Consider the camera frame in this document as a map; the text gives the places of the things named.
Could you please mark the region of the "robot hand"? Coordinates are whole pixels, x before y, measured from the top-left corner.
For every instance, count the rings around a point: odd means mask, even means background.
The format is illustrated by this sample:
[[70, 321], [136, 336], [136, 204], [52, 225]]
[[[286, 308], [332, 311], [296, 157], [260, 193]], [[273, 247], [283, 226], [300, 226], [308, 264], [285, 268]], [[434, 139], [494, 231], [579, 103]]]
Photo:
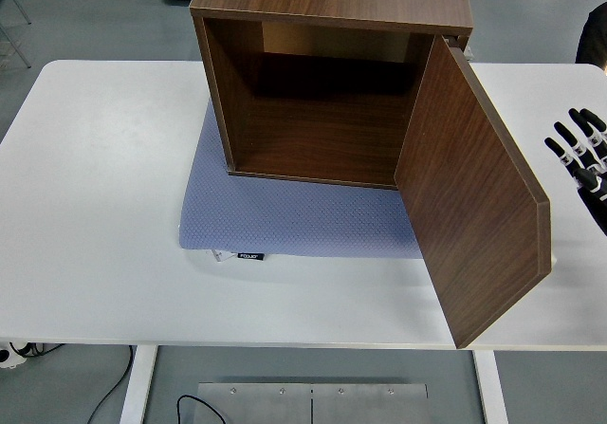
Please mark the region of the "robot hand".
[[557, 121], [553, 127], [568, 145], [569, 152], [553, 138], [545, 138], [544, 144], [574, 179], [579, 199], [606, 234], [606, 122], [587, 108], [570, 108], [568, 115], [585, 141]]

